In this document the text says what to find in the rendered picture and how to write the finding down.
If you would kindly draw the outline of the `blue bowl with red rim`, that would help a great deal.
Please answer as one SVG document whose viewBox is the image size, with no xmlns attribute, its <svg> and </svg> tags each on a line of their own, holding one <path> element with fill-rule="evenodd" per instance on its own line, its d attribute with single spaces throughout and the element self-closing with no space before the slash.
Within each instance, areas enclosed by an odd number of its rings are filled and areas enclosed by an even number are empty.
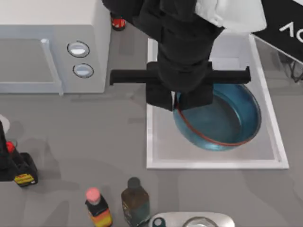
<svg viewBox="0 0 303 227">
<path fill-rule="evenodd" d="M 210 105 L 174 108 L 179 132 L 198 148 L 227 151 L 254 139 L 260 130 L 260 106 L 246 85 L 215 84 Z"/>
</svg>

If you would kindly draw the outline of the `pale microwave oven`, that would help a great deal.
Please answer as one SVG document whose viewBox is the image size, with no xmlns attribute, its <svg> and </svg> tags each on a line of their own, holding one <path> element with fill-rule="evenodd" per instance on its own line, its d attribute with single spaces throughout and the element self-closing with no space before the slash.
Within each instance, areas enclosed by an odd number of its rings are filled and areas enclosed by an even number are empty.
<svg viewBox="0 0 303 227">
<path fill-rule="evenodd" d="M 110 43 L 110 26 L 98 24 L 54 24 L 54 25 L 0 25 L 0 39 L 49 39 L 54 61 L 66 93 L 102 93 L 105 89 L 107 61 Z M 67 44 L 85 42 L 90 54 L 75 58 L 67 51 Z M 73 66 L 88 64 L 94 69 L 89 78 L 79 78 L 73 73 Z"/>
</svg>

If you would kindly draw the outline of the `small round microwave knob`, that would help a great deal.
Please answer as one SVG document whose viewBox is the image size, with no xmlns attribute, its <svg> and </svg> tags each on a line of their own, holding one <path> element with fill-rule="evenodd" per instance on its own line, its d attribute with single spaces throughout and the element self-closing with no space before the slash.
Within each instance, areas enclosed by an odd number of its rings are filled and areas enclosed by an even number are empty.
<svg viewBox="0 0 303 227">
<path fill-rule="evenodd" d="M 94 69 L 85 63 L 73 66 L 73 73 L 79 78 L 89 78 L 94 74 Z"/>
</svg>

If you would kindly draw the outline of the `red and black can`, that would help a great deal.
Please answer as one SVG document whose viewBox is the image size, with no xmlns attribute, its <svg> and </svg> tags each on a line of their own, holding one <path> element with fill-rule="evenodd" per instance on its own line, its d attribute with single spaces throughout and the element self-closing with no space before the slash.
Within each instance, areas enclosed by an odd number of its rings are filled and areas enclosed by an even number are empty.
<svg viewBox="0 0 303 227">
<path fill-rule="evenodd" d="M 111 16 L 111 25 L 115 31 L 123 31 L 126 28 L 126 21 L 114 13 L 110 13 Z"/>
</svg>

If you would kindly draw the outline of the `white sink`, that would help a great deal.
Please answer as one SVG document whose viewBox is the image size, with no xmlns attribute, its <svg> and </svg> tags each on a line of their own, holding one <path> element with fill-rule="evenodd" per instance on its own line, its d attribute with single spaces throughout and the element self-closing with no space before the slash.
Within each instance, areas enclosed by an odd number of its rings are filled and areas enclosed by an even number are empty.
<svg viewBox="0 0 303 227">
<path fill-rule="evenodd" d="M 209 151 L 189 142 L 175 125 L 173 112 L 147 105 L 146 166 L 149 169 L 288 169 L 289 163 L 262 69 L 255 38 L 223 32 L 211 58 L 216 70 L 250 68 L 247 88 L 255 96 L 262 123 L 256 137 L 227 151 Z"/>
</svg>

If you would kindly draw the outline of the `large round microwave knob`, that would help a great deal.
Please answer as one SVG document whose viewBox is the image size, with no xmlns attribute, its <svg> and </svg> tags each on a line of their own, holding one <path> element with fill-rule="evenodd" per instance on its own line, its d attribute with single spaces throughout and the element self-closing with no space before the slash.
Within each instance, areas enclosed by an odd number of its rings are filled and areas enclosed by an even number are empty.
<svg viewBox="0 0 303 227">
<path fill-rule="evenodd" d="M 89 46 L 82 41 L 75 41 L 67 44 L 68 53 L 75 58 L 85 58 L 90 54 Z"/>
</svg>

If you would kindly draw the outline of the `microwave oven door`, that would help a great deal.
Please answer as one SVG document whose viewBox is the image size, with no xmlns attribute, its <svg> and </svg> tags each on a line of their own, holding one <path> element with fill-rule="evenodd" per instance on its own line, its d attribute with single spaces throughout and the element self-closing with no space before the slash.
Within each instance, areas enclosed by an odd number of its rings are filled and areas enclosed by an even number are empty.
<svg viewBox="0 0 303 227">
<path fill-rule="evenodd" d="M 0 39 L 0 94 L 58 94 L 40 40 Z"/>
</svg>

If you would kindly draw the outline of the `dark green bottle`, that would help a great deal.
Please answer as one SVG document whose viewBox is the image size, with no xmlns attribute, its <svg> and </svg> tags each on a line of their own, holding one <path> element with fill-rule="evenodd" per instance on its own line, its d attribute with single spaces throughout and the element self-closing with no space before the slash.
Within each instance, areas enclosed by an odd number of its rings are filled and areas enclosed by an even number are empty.
<svg viewBox="0 0 303 227">
<path fill-rule="evenodd" d="M 128 179 L 121 200 L 124 218 L 129 227 L 140 227 L 149 221 L 150 197 L 138 177 Z"/>
</svg>

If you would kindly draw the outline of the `dark bottle with pink cap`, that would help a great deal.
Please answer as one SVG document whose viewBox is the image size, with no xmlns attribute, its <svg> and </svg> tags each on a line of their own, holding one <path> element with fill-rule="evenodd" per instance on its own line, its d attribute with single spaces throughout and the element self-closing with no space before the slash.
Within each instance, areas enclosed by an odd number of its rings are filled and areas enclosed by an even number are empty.
<svg viewBox="0 0 303 227">
<path fill-rule="evenodd" d="M 108 203 L 98 188 L 91 187 L 87 189 L 85 205 L 94 227 L 112 226 L 113 221 Z"/>
</svg>

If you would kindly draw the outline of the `white round plate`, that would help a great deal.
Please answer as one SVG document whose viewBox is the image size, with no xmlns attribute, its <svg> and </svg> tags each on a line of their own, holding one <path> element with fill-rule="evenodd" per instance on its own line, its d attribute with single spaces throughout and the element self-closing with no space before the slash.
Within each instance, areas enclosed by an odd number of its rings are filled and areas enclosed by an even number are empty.
<svg viewBox="0 0 303 227">
<path fill-rule="evenodd" d="M 2 123 L 4 133 L 7 133 L 8 130 L 9 130 L 9 128 L 10 128 L 10 122 L 9 122 L 9 120 L 5 116 L 3 116 L 2 114 L 0 114 L 0 121 Z"/>
</svg>

